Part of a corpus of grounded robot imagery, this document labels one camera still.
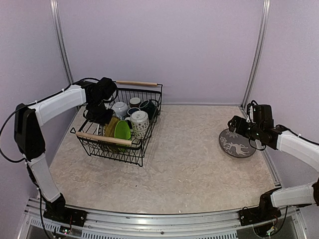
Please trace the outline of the white black striped plate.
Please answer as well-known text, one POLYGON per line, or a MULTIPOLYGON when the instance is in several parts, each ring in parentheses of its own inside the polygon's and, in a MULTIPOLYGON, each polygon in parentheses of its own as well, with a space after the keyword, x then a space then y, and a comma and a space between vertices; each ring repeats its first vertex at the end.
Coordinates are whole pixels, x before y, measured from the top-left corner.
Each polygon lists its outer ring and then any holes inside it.
POLYGON ((105 136, 105 125, 104 124, 99 124, 97 126, 97 135, 98 136, 105 136))

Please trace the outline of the grey reindeer snowflake plate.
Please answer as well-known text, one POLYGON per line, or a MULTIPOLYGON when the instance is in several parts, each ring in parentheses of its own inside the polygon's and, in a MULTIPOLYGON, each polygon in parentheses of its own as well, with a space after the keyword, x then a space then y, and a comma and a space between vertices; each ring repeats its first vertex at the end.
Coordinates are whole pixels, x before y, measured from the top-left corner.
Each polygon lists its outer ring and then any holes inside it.
POLYGON ((219 145, 226 154, 235 158, 248 158, 256 152, 254 141, 249 141, 235 132, 230 132, 229 129, 220 133, 219 145))

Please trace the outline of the woven bamboo tray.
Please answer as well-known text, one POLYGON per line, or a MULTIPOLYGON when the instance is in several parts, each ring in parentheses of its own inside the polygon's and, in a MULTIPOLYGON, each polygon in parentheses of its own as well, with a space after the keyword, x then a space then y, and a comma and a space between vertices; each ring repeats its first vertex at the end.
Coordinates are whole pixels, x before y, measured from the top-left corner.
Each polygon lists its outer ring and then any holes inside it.
MULTIPOLYGON (((116 128, 116 125, 119 121, 120 121, 120 119, 118 117, 112 117, 109 124, 105 124, 105 126, 103 128, 103 136, 115 137, 115 128, 116 128)), ((109 150, 109 151, 112 151, 114 153, 119 152, 118 148, 113 147, 113 146, 102 145, 101 148, 104 151, 109 150)))

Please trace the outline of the green plastic plate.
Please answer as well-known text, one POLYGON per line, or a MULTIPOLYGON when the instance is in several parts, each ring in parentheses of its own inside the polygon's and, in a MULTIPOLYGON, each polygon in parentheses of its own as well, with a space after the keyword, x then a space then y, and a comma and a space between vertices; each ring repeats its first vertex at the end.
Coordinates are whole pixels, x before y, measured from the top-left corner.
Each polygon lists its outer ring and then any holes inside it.
POLYGON ((117 139, 131 140, 131 130, 124 120, 116 120, 111 136, 117 139))

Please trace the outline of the white floral patterned mug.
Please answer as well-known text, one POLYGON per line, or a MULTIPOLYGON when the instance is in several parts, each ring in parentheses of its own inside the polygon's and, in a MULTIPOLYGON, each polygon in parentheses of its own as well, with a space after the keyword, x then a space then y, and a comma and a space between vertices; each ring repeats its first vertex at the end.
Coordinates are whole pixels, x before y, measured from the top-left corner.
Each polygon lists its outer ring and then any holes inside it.
POLYGON ((125 121, 128 121, 132 125, 134 137, 136 139, 143 139, 149 128, 150 122, 148 114, 144 111, 134 112, 130 117, 126 117, 125 121))

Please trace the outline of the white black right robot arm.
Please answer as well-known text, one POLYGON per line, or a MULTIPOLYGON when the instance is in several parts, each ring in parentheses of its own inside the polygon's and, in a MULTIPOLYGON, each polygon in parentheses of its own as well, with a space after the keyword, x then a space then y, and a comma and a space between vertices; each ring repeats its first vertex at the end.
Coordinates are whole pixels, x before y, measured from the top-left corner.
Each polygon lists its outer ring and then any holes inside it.
MULTIPOLYGON (((282 152, 319 170, 319 145, 294 134, 284 126, 274 126, 272 117, 244 119, 234 116, 228 123, 231 132, 248 140, 259 141, 263 146, 282 152)), ((275 189, 261 195, 255 217, 265 221, 282 206, 309 206, 319 204, 319 181, 304 185, 275 189)))

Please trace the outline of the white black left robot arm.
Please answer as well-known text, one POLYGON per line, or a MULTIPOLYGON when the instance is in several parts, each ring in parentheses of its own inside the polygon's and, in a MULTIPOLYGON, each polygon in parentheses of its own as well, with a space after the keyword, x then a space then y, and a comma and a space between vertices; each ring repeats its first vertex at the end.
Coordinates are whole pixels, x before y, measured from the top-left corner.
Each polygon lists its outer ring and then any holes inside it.
POLYGON ((105 107, 105 103, 111 102, 117 95, 118 88, 112 79, 84 78, 42 100, 29 105, 19 104, 16 107, 14 140, 24 156, 30 178, 44 198, 47 209, 61 222, 69 218, 70 211, 50 173, 41 128, 51 119, 81 105, 86 106, 88 121, 106 124, 113 113, 105 107))

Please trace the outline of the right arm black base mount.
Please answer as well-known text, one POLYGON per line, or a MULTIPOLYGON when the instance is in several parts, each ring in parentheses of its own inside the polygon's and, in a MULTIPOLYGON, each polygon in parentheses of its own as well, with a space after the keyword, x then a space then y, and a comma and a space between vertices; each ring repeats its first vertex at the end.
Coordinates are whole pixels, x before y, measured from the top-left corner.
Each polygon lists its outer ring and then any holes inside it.
POLYGON ((263 212, 259 207, 244 207, 238 212, 238 215, 241 226, 247 226, 279 218, 282 214, 279 209, 271 209, 270 211, 263 212))

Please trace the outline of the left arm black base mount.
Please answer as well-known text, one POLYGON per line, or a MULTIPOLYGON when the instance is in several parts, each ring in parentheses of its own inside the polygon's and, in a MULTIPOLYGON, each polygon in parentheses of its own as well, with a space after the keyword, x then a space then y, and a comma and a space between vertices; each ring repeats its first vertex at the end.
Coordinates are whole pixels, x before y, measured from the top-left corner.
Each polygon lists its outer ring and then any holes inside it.
POLYGON ((49 209, 45 209, 43 216, 46 219, 50 219, 63 224, 71 226, 84 227, 84 223, 87 218, 87 212, 84 210, 66 208, 62 214, 58 214, 49 209))

